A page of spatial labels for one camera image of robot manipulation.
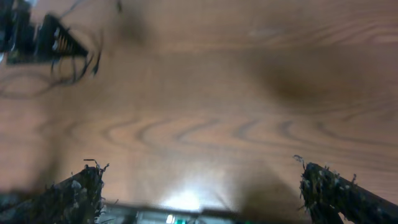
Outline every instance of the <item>dark object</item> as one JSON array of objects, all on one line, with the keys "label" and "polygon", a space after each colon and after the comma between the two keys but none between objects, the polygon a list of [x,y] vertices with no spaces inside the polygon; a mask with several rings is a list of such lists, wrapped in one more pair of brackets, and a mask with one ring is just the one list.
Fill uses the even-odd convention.
[{"label": "dark object", "polygon": [[398,223],[398,206],[348,181],[328,167],[309,163],[301,181],[305,208],[313,223],[343,223],[339,213],[357,224]]},{"label": "dark object", "polygon": [[30,23],[29,3],[0,0],[0,52],[7,52],[7,63],[50,63],[61,57],[87,57],[81,46],[61,25],[47,14],[36,28]]},{"label": "dark object", "polygon": [[106,168],[86,165],[80,173],[23,202],[17,195],[0,197],[0,223],[97,222],[103,209],[102,175]]}]

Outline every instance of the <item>black wire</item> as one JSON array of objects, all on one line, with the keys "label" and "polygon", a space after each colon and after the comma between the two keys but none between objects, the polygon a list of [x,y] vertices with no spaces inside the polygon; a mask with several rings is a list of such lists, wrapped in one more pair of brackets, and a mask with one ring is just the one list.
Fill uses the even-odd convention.
[{"label": "black wire", "polygon": [[69,13],[73,12],[73,10],[82,2],[84,2],[85,0],[76,0],[75,3],[73,3],[73,5],[70,7],[70,9],[66,10],[64,13],[61,14],[60,18],[64,18],[65,16],[67,16]]},{"label": "black wire", "polygon": [[10,100],[29,100],[29,99],[38,97],[40,95],[43,95],[57,86],[57,84],[54,83],[49,77],[47,77],[41,73],[31,72],[31,71],[26,71],[26,73],[25,72],[12,73],[12,74],[0,79],[0,83],[11,82],[14,79],[18,79],[21,77],[38,78],[39,80],[42,80],[43,82],[45,82],[47,84],[47,86],[37,92],[29,93],[29,94],[28,93],[18,93],[18,92],[14,92],[14,91],[5,91],[5,88],[6,88],[6,86],[5,86],[2,89],[0,89],[0,98],[6,98],[6,99],[10,99]]},{"label": "black wire", "polygon": [[[92,33],[92,31],[90,31],[82,26],[73,26],[73,27],[69,28],[69,30],[70,29],[79,30],[82,33],[86,34],[91,39],[91,41],[94,43],[95,47],[97,48],[96,50],[98,51],[98,56],[96,58],[96,64],[92,70],[92,73],[95,75],[98,72],[98,68],[99,68],[100,60],[101,60],[101,53],[102,53],[102,48],[103,48],[102,47],[102,44],[103,44],[102,38],[101,38],[101,43],[99,43],[96,36],[94,35],[94,33]],[[44,83],[47,84],[47,86],[37,92],[34,92],[34,93],[18,93],[18,92],[14,92],[14,91],[6,91],[5,90],[7,87],[7,85],[6,85],[3,88],[0,88],[0,98],[6,98],[6,99],[10,99],[10,100],[30,100],[35,97],[46,94],[47,92],[49,92],[56,86],[74,85],[85,76],[89,66],[91,65],[91,63],[94,59],[94,56],[95,56],[95,54],[94,54],[94,52],[92,52],[90,57],[87,56],[85,58],[84,66],[79,72],[77,72],[77,69],[76,69],[75,57],[72,57],[73,73],[70,78],[61,78],[61,79],[55,78],[54,66],[56,63],[58,63],[58,66],[60,67],[62,64],[62,59],[60,59],[59,61],[54,60],[51,63],[50,77],[43,75],[42,73],[31,72],[31,71],[26,71],[26,72],[22,72],[22,73],[21,72],[12,73],[12,74],[0,79],[0,85],[2,83],[7,84],[15,79],[22,78],[22,77],[33,77],[33,78],[38,78],[39,80],[43,81]]]}]

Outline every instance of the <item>brown wood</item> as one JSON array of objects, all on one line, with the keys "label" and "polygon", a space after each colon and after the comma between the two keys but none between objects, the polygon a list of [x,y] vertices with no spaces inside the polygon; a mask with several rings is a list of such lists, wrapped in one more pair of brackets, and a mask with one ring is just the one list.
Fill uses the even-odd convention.
[{"label": "brown wood", "polygon": [[[72,4],[40,0],[34,18]],[[108,201],[300,221],[299,154],[398,203],[397,10],[146,0],[117,15],[111,1],[88,1],[65,23],[103,31],[100,72],[0,100],[0,189],[57,182],[95,158],[111,164]],[[38,69],[2,66],[2,77]],[[7,89],[38,89],[25,81]]]}]

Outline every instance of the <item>wooden surface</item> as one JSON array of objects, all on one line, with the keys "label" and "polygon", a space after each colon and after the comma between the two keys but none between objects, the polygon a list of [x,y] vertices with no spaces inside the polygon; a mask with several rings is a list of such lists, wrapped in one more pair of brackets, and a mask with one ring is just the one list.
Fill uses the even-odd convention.
[{"label": "wooden surface", "polygon": [[[34,19],[72,4],[40,0]],[[0,100],[0,189],[58,182],[95,158],[111,164],[110,202],[301,222],[298,154],[398,203],[397,11],[392,0],[146,0],[118,15],[88,1],[64,22],[103,31],[99,74]]]}]

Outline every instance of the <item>cable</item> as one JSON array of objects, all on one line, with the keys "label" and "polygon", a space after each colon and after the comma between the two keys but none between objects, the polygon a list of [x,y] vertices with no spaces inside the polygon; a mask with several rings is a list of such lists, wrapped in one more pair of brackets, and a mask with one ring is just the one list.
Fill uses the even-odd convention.
[{"label": "cable", "polygon": [[[98,72],[98,69],[100,67],[100,60],[101,60],[101,54],[102,54],[102,48],[103,48],[103,38],[101,35],[101,40],[98,42],[96,36],[92,31],[86,29],[83,26],[80,25],[74,25],[69,28],[69,30],[78,30],[85,35],[87,35],[93,44],[95,45],[96,51],[98,52],[97,58],[96,58],[96,63],[91,71],[93,75],[96,75]],[[20,72],[20,73],[12,73],[2,79],[0,79],[0,84],[6,84],[3,88],[0,88],[0,98],[6,98],[6,99],[11,99],[11,100],[30,100],[35,97],[41,96],[52,90],[56,86],[70,86],[73,84],[76,84],[79,82],[87,73],[87,70],[89,66],[91,65],[92,61],[94,60],[95,57],[95,52],[91,52],[91,56],[87,56],[84,60],[84,66],[83,68],[78,71],[76,68],[76,62],[75,62],[75,57],[72,57],[72,67],[73,67],[73,73],[70,75],[70,78],[61,78],[61,79],[56,79],[55,78],[55,73],[54,73],[54,67],[58,63],[59,69],[61,69],[61,64],[62,64],[62,59],[58,61],[53,61],[51,64],[51,69],[50,69],[50,77],[43,75],[42,73],[39,72],[31,72],[31,71],[26,71],[26,72]],[[34,93],[18,93],[14,91],[6,91],[5,88],[7,87],[7,83],[12,82],[15,79],[22,78],[22,77],[33,77],[37,78],[44,83],[47,84],[47,86],[39,91],[36,91]]]},{"label": "cable", "polygon": [[73,10],[74,10],[79,4],[81,4],[83,1],[85,1],[85,0],[76,0],[75,3],[73,3],[73,5],[70,7],[70,9],[66,10],[64,13],[61,14],[60,19],[64,18],[64,17],[67,16],[69,13],[73,12]]},{"label": "cable", "polygon": [[5,86],[2,89],[0,89],[0,98],[6,98],[6,99],[10,99],[10,100],[29,100],[29,99],[35,98],[37,96],[43,95],[57,86],[57,84],[54,83],[49,77],[47,77],[41,73],[31,72],[31,71],[29,71],[29,72],[26,71],[26,73],[24,73],[24,72],[12,73],[12,74],[0,79],[0,83],[11,82],[14,79],[18,79],[21,77],[38,78],[39,80],[42,80],[43,82],[45,82],[47,84],[47,86],[39,91],[36,91],[34,93],[29,93],[29,94],[28,93],[18,93],[18,92],[14,92],[14,91],[4,91],[4,89],[6,88],[6,86]]},{"label": "cable", "polygon": [[[73,10],[75,10],[75,8],[80,5],[82,2],[84,2],[85,0],[76,0],[75,3],[73,3],[73,5],[70,7],[70,9],[66,10],[65,12],[63,12],[60,16],[60,19],[64,18],[65,16],[67,16],[69,13],[73,12]],[[116,9],[118,10],[118,13],[122,13],[123,12],[123,5],[121,0],[116,0]]]},{"label": "cable", "polygon": [[[94,33],[92,33],[92,31],[90,31],[87,28],[85,28],[83,26],[80,26],[80,25],[72,25],[72,26],[69,27],[68,30],[78,30],[78,31],[82,32],[83,34],[87,35],[91,39],[93,44],[95,45],[96,50],[98,52],[97,53],[98,55],[97,55],[97,58],[96,58],[96,63],[94,65],[91,73],[93,75],[96,75],[98,73],[98,69],[100,67],[100,60],[101,60],[101,54],[102,54],[102,48],[103,48],[103,38],[101,38],[101,42],[99,43],[97,38],[96,38],[96,36],[94,35]],[[72,85],[72,84],[75,84],[78,81],[80,81],[84,77],[84,75],[86,74],[86,72],[88,70],[88,67],[90,66],[91,62],[94,59],[94,56],[95,56],[95,54],[92,53],[90,59],[88,59],[88,60],[87,60],[87,58],[85,59],[84,66],[83,66],[82,70],[79,72],[79,74],[77,74],[77,71],[76,71],[75,58],[72,57],[72,66],[73,66],[72,78],[61,79],[61,80],[59,80],[58,84],[59,85]],[[53,61],[52,65],[51,65],[51,74],[52,74],[52,76],[54,76],[54,72],[53,71],[54,71],[55,62],[56,61]],[[58,61],[59,69],[61,68],[61,64],[62,64],[62,59]]]}]

